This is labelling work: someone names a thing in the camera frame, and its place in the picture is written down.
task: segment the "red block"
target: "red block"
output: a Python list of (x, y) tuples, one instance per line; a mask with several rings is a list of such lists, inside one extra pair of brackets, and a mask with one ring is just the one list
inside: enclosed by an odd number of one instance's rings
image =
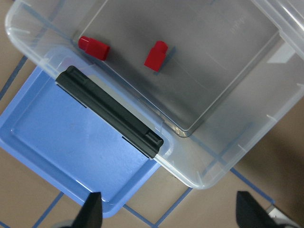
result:
[(109, 53), (110, 46), (93, 38), (82, 36), (78, 41), (78, 46), (83, 49), (87, 54), (98, 58), (102, 61), (106, 60)]
[(168, 45), (163, 41), (157, 41), (150, 50), (144, 65), (158, 72), (166, 58)]

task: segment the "transparent storage bin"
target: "transparent storage bin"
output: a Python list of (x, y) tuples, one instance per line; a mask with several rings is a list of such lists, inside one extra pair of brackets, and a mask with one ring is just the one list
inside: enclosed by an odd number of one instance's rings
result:
[[(158, 163), (205, 189), (304, 95), (303, 16), (298, 0), (17, 0), (6, 30), (54, 79), (75, 65), (163, 138)], [(83, 35), (111, 47), (106, 61)], [(157, 40), (158, 73), (144, 66)]]

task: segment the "black latch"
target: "black latch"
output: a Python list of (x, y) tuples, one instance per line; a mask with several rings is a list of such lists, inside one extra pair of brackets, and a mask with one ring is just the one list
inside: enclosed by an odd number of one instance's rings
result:
[(69, 66), (57, 77), (56, 82), (77, 101), (106, 120), (140, 152), (150, 158), (159, 152), (163, 139), (75, 66)]

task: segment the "tiled floor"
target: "tiled floor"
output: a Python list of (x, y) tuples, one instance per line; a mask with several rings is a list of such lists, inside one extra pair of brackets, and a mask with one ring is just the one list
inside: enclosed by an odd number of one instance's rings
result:
[[(11, 5), (11, 0), (0, 1), (1, 21)], [(0, 24), (0, 38), (1, 114), (35, 65), (10, 44), (3, 23)], [(16, 66), (20, 62), (22, 68), (18, 71)], [(15, 79), (8, 81), (14, 71)], [(304, 100), (301, 100), (236, 165), (234, 173), (229, 172), (211, 189), (188, 189), (165, 169), (159, 168), (124, 208), (115, 216), (104, 219), (103, 227), (237, 227), (235, 204), (238, 190), (248, 190), (264, 208), (270, 206), (268, 200), (235, 175), (238, 172), (276, 200), (282, 211), (303, 226), (303, 113)], [(0, 227), (5, 228), (60, 227), (70, 224), (80, 209), (78, 204), (2, 149), (0, 205)]]

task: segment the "blue tray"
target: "blue tray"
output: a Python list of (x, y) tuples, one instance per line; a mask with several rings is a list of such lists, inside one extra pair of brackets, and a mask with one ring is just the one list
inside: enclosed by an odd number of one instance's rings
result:
[(36, 68), (0, 116), (0, 146), (82, 205), (114, 215), (159, 168)]

